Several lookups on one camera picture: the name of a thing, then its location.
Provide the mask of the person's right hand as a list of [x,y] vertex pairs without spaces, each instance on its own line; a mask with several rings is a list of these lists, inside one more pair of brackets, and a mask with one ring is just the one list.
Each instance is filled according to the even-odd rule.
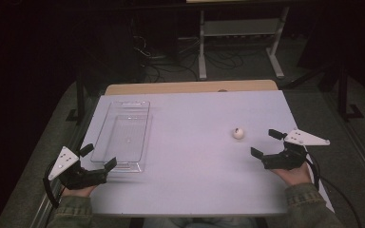
[[304,162],[302,166],[298,168],[291,170],[273,169],[272,172],[278,175],[288,186],[312,182],[306,162]]

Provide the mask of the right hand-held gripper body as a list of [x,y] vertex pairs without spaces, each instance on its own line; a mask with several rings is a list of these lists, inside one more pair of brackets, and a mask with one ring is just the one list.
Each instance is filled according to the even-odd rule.
[[300,129],[293,129],[283,141],[283,150],[277,154],[263,155],[261,160],[265,169],[291,170],[306,162],[307,146],[328,146],[330,141]]

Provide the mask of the clear plastic tray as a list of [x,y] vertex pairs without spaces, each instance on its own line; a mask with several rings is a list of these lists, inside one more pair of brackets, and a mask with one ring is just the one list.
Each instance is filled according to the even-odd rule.
[[106,111],[90,157],[93,163],[117,165],[112,172],[141,173],[151,125],[149,101],[116,101]]

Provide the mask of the black metal stand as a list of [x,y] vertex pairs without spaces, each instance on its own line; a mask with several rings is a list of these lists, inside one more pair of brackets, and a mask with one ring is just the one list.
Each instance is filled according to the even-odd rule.
[[355,104],[348,104],[348,74],[343,64],[339,68],[337,109],[340,117],[348,122],[350,119],[363,118],[363,114]]
[[76,100],[77,107],[69,111],[66,121],[80,124],[85,117],[85,87],[81,72],[76,75]]

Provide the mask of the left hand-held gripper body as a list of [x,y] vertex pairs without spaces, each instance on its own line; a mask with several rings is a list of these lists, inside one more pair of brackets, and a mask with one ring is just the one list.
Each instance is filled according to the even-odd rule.
[[48,171],[48,180],[58,178],[69,190],[83,189],[106,183],[107,173],[104,168],[98,170],[86,170],[81,166],[79,150],[71,151],[63,146],[56,161]]

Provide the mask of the person's left hand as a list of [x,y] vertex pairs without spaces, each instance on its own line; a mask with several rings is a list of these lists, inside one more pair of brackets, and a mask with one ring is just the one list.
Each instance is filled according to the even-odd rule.
[[89,198],[90,194],[93,192],[94,189],[95,189],[95,186],[89,186],[89,187],[86,187],[83,189],[73,189],[73,190],[64,188],[63,196],[64,197],[73,196],[73,197]]

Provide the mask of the white metal stand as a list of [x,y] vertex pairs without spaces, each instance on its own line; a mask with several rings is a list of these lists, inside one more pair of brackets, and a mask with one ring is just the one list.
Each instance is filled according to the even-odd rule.
[[276,52],[281,34],[286,23],[289,7],[284,7],[279,18],[244,19],[207,21],[205,13],[201,11],[200,17],[200,47],[199,47],[199,78],[206,80],[206,63],[204,55],[204,38],[217,36],[244,36],[244,35],[272,35],[274,38],[270,47],[265,49],[271,66],[278,79],[284,78]]

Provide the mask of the light wooden table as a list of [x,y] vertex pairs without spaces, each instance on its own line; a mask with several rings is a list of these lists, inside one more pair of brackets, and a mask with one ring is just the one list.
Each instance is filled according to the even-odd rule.
[[269,91],[278,90],[272,80],[209,81],[109,85],[105,95],[197,93],[220,91]]

